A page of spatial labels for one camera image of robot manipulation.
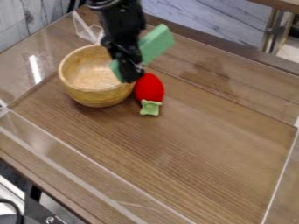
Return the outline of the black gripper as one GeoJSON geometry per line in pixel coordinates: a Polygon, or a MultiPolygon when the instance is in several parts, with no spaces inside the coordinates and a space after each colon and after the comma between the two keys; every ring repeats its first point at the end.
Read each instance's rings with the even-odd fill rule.
{"type": "Polygon", "coordinates": [[[141,0],[89,0],[89,8],[98,13],[105,29],[102,45],[113,58],[111,71],[122,83],[133,83],[145,75],[138,40],[146,29],[146,15],[141,0]]]}

